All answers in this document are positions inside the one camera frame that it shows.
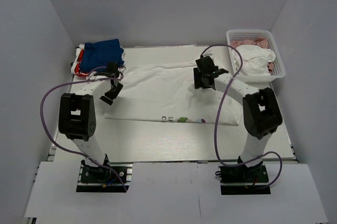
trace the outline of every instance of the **gray wall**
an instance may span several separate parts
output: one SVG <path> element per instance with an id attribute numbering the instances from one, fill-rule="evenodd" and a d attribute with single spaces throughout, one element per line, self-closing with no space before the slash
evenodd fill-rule
<path id="1" fill-rule="evenodd" d="M 286 0 L 51 0 L 75 44 L 224 42 L 233 28 L 270 30 Z"/>
<path id="2" fill-rule="evenodd" d="M 49 0 L 0 0 L 0 48 L 0 222 L 15 224 L 22 223 L 37 166 L 50 147 L 39 102 L 70 80 L 75 47 Z M 61 92 L 46 104 L 51 131 Z"/>
<path id="3" fill-rule="evenodd" d="M 329 223 L 337 223 L 336 17 L 337 0 L 288 0 L 272 28 L 287 72 L 274 87 Z"/>

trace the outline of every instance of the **pile of clothes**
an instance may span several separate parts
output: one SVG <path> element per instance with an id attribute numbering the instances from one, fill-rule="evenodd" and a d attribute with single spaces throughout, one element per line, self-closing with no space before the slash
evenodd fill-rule
<path id="1" fill-rule="evenodd" d="M 97 67 L 107 66 L 108 63 L 118 63 L 122 66 L 124 50 L 118 39 L 106 40 L 97 43 L 80 44 L 76 49 L 75 61 L 71 63 L 70 72 L 74 75 L 85 77 Z"/>
<path id="2" fill-rule="evenodd" d="M 231 46 L 236 48 L 243 59 L 243 75 L 249 76 L 268 76 L 274 69 L 276 55 L 269 49 L 266 38 L 258 36 L 256 40 L 231 41 Z M 239 55 L 232 49 L 236 69 L 240 67 Z"/>

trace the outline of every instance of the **laundry basket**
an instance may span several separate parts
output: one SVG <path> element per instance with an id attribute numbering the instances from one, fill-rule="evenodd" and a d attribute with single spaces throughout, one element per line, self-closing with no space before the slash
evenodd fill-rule
<path id="1" fill-rule="evenodd" d="M 275 52 L 276 58 L 274 61 L 274 69 L 270 76 L 247 76 L 238 74 L 237 79 L 246 83 L 267 83 L 271 82 L 277 78 L 283 78 L 285 76 L 284 65 L 277 49 L 275 40 L 272 33 L 266 30 L 260 29 L 232 29 L 228 30 L 227 33 L 227 43 L 230 45 L 231 41 L 242 41 L 242 40 L 255 40 L 258 36 L 262 36 L 268 40 L 268 47 Z M 231 48 L 228 48 L 230 52 L 231 62 L 233 71 L 236 72 L 237 68 L 234 62 L 234 55 Z"/>

